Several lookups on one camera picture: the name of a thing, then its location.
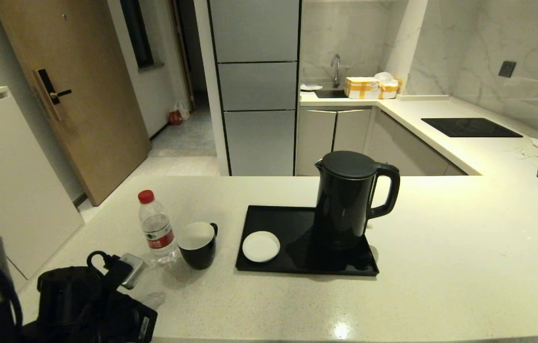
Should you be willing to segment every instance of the kitchen sink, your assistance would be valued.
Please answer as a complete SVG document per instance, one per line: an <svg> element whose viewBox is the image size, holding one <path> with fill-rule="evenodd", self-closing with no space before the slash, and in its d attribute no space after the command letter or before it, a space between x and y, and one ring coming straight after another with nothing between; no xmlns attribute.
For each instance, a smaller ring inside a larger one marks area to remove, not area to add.
<svg viewBox="0 0 538 343"><path fill-rule="evenodd" d="M343 89L331 89L329 91L315 91L318 98L347 98Z"/></svg>

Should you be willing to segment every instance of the kitchen counter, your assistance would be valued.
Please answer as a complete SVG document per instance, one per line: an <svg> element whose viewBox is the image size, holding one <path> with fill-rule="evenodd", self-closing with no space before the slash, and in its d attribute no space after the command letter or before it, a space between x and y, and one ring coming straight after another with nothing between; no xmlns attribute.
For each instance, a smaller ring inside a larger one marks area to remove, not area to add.
<svg viewBox="0 0 538 343"><path fill-rule="evenodd" d="M481 116L534 132L458 100L373 104L474 175L402 178L395 209L366 232L377 251L375 278L234 267L247 206L314 206L315 177L129 178L44 270L84 265L94 250L149 258L136 195L153 189L176 237L177 228L199 220L220 228L206 271L192 271L176 254L151 267L133 291L121 289L138 300L165 299L153 342L538 342L537 158L528 137L454 139L420 118ZM380 180L377 202L387 187ZM20 297L29 322L38 313L35 285Z"/></svg>

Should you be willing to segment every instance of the induction cooktop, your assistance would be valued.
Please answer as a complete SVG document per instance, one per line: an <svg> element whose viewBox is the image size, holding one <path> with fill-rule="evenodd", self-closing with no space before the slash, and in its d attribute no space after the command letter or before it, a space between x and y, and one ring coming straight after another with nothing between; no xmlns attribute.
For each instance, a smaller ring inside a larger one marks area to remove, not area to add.
<svg viewBox="0 0 538 343"><path fill-rule="evenodd" d="M484 118L421 119L449 137L522 137Z"/></svg>

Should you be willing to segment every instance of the marble backsplash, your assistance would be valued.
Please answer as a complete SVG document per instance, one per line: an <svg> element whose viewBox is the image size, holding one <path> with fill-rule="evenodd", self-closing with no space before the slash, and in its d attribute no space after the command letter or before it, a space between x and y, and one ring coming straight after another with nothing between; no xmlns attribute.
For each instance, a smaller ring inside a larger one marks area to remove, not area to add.
<svg viewBox="0 0 538 343"><path fill-rule="evenodd" d="M301 83L331 85L335 54L340 81L379 70L389 19L389 0L305 0L301 27Z"/></svg>
<svg viewBox="0 0 538 343"><path fill-rule="evenodd" d="M498 76L515 61L511 78ZM448 94L538 130L538 0L428 0L405 94Z"/></svg>

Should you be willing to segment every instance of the mug handle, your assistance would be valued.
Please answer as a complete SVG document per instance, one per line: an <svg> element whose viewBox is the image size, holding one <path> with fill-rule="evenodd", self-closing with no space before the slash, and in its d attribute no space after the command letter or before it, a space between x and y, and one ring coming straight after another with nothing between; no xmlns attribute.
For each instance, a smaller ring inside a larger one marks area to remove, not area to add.
<svg viewBox="0 0 538 343"><path fill-rule="evenodd" d="M218 236L218 226L216 223L210 223L210 225L212 226L212 228L214 228L214 237L217 237Z"/></svg>
<svg viewBox="0 0 538 343"><path fill-rule="evenodd" d="M398 198L398 191L400 191L400 170L398 170L397 167L389 164L380 164L380 167L377 169L377 176L376 178L379 178L379 176L387 176L391 179L391 185L389 185L389 194L387 196L387 200L385 201L385 204L382 204L381 206L377 206L375 208L371 207L371 201L372 199L369 199L368 201L368 209L366 211L366 219L381 217L382 215L386 215L387 213L390 213L391 210L394 209L394 205L396 204L396 199Z"/></svg>

